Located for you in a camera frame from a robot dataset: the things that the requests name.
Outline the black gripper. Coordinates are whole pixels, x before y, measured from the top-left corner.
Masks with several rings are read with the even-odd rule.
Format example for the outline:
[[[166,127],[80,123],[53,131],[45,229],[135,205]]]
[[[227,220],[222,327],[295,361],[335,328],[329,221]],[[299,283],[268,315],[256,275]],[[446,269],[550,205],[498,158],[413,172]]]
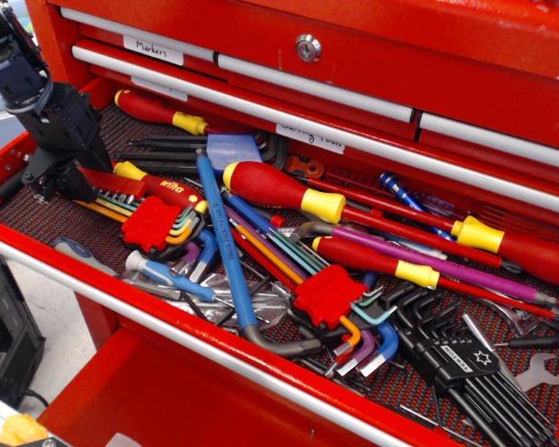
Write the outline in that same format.
[[[19,110],[17,118],[37,144],[22,181],[41,182],[45,200],[60,194],[94,202],[97,195],[76,164],[108,172],[112,163],[101,136],[100,112],[91,105],[88,93],[54,82],[47,100]]]

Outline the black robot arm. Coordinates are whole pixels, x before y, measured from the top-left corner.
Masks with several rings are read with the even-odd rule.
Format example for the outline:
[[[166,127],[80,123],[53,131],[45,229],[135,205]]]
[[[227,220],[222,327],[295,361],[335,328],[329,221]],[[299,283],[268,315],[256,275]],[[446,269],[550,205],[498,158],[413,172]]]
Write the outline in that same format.
[[[22,173],[46,200],[56,194],[91,203],[96,191],[83,169],[110,172],[100,112],[89,95],[52,80],[48,64],[8,2],[0,1],[0,95],[37,148]]]

